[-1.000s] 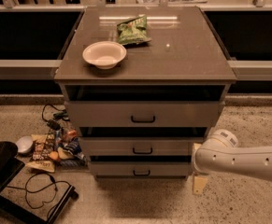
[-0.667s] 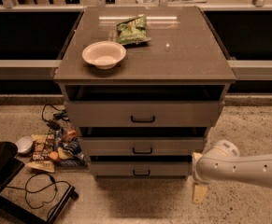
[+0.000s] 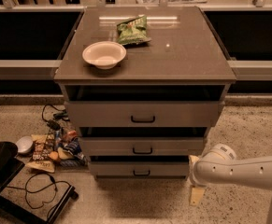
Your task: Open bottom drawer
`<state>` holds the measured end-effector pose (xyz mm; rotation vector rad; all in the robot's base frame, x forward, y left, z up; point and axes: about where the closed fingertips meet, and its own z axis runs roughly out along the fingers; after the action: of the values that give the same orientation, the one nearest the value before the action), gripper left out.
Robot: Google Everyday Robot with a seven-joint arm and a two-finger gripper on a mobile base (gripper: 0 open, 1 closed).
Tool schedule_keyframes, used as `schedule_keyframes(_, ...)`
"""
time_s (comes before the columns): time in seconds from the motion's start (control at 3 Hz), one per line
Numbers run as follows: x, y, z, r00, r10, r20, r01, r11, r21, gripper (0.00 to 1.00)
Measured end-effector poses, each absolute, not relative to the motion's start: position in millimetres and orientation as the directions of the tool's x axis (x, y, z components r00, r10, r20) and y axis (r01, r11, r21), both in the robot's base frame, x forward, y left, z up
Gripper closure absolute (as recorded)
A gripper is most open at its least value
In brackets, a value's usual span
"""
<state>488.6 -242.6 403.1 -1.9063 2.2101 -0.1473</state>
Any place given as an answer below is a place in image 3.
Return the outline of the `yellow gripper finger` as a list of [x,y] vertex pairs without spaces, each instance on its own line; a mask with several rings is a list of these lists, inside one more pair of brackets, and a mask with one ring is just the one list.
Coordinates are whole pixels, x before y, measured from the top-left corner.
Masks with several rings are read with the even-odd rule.
[[197,156],[189,156],[189,180],[191,182],[190,206],[198,206],[206,190],[206,187],[202,185],[194,175],[194,166],[198,161],[199,158]]

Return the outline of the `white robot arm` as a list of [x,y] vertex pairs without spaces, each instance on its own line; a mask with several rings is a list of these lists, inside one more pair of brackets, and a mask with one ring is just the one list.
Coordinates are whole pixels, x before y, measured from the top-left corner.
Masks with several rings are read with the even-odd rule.
[[[189,156],[189,179],[196,189],[236,184],[272,190],[272,156],[238,160],[229,146],[218,144],[201,158]],[[266,224],[272,224],[272,199]]]

